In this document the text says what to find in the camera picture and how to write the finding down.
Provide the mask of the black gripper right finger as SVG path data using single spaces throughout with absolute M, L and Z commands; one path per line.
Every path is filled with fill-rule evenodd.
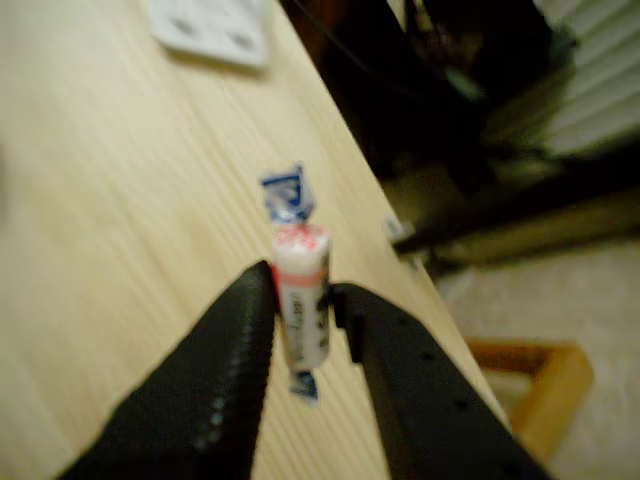
M 549 478 L 419 320 L 350 283 L 333 285 L 332 307 L 363 369 L 392 478 Z

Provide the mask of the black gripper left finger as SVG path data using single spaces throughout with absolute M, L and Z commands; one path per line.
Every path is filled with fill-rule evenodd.
M 270 265 L 245 270 L 62 479 L 248 479 L 272 355 Z

